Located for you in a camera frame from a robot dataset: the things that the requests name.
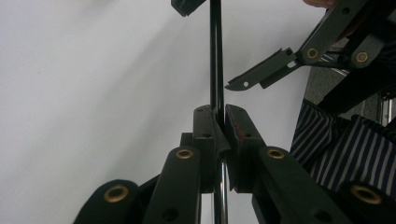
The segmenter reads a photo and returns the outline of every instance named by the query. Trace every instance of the metal rod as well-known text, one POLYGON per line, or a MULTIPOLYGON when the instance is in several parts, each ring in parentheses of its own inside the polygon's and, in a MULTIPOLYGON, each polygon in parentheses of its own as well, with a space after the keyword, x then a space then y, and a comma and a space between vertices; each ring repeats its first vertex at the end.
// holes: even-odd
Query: metal rod
MULTIPOLYGON (((221 34, 221 0, 210 0, 210 105, 224 130, 224 89, 221 34)), ((226 162, 218 158, 214 193, 215 223, 227 224, 226 162)))
POLYGON ((221 0, 210 0, 210 105, 224 127, 224 89, 221 34, 221 0))

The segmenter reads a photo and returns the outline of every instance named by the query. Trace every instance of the white background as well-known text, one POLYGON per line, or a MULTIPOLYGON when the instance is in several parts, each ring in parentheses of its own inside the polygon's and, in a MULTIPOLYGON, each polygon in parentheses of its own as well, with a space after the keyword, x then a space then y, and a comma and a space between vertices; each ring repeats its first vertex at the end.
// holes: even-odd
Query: white background
MULTIPOLYGON (((301 0, 222 4, 225 81, 297 50, 324 13, 301 0)), ((307 75, 225 100, 289 149, 307 75)), ((207 104, 208 2, 182 18, 169 0, 2 0, 0 223, 72 223, 107 181, 143 184, 207 104)), ((230 223, 257 223, 250 196, 229 203, 230 223)))

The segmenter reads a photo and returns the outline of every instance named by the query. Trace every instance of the black connector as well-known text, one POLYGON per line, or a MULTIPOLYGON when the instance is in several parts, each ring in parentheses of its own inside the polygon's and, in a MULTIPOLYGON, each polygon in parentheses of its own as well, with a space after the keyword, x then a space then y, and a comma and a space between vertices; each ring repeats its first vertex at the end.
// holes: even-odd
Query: black connector
POLYGON ((172 7, 183 17, 189 16, 205 0, 171 0, 172 7))

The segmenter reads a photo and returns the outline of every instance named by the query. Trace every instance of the brass grommet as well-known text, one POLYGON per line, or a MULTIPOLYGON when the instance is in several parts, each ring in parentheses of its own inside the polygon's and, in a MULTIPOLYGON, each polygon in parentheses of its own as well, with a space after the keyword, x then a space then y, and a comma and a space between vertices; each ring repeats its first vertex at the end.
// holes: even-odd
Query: brass grommet
POLYGON ((369 55, 366 52, 359 52, 358 55, 356 55, 356 61, 358 63, 364 63, 369 59, 369 55))
POLYGON ((317 49, 309 49, 306 52, 306 56, 308 56, 308 58, 310 59, 314 59, 318 57, 318 50, 317 49))
POLYGON ((105 200, 108 203, 117 203, 122 201, 127 195, 129 190, 123 185, 116 185, 106 190, 105 192, 105 200))
POLYGON ((381 197, 374 191, 359 185, 354 185, 350 188, 350 192, 359 200, 370 204, 381 204, 381 197))
POLYGON ((285 157, 285 154, 282 151, 277 150, 277 149, 268 149, 267 156, 280 160, 285 157))
POLYGON ((186 160, 191 158, 194 153, 189 149, 181 149, 176 153, 176 156, 180 159, 186 160))

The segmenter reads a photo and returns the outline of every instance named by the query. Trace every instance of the dark blue striped fabric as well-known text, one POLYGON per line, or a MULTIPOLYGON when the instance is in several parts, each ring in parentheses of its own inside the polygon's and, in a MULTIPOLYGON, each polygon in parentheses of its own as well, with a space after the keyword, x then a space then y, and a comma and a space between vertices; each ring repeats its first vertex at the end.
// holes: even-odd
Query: dark blue striped fabric
POLYGON ((303 103, 290 153, 321 186, 359 180, 396 200, 395 140, 394 130, 368 119, 345 122, 303 103))

